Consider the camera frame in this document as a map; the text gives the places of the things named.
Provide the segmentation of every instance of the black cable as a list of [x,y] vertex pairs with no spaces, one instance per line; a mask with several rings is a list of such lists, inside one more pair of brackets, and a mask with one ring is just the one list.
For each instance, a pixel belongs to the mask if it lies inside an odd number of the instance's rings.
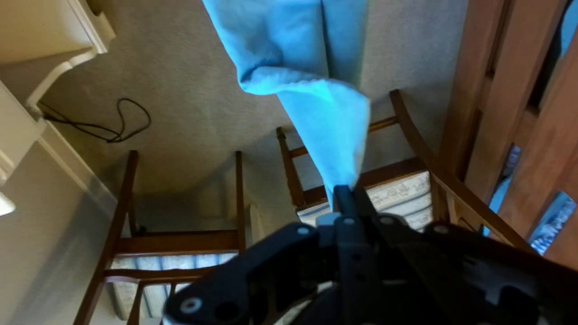
[[[126,131],[126,118],[125,118],[125,113],[123,113],[123,103],[130,103],[134,105],[135,109],[139,109],[145,116],[146,116],[146,123],[128,134],[125,134]],[[146,111],[146,107],[143,107],[139,102],[135,100],[130,100],[130,98],[119,98],[116,102],[116,113],[119,114],[121,118],[121,131],[112,131],[108,127],[103,127],[103,125],[96,125],[96,123],[83,123],[83,122],[74,122],[74,120],[69,120],[65,114],[54,111],[52,107],[49,107],[47,103],[40,102],[40,105],[45,109],[45,111],[51,111],[51,114],[45,114],[43,118],[47,122],[54,122],[54,123],[61,123],[61,125],[70,125],[72,129],[83,132],[83,134],[89,134],[92,138],[98,138],[105,143],[123,143],[123,141],[128,141],[130,138],[145,132],[150,125],[152,125],[152,118],[150,118],[150,113]]]

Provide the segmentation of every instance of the light blue cloth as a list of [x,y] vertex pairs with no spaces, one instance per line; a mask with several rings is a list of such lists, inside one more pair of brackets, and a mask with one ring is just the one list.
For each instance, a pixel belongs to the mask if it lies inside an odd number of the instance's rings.
[[240,89],[278,96],[329,199],[338,185],[352,188],[370,120],[370,102],[354,89],[367,0],[204,0],[204,8]]

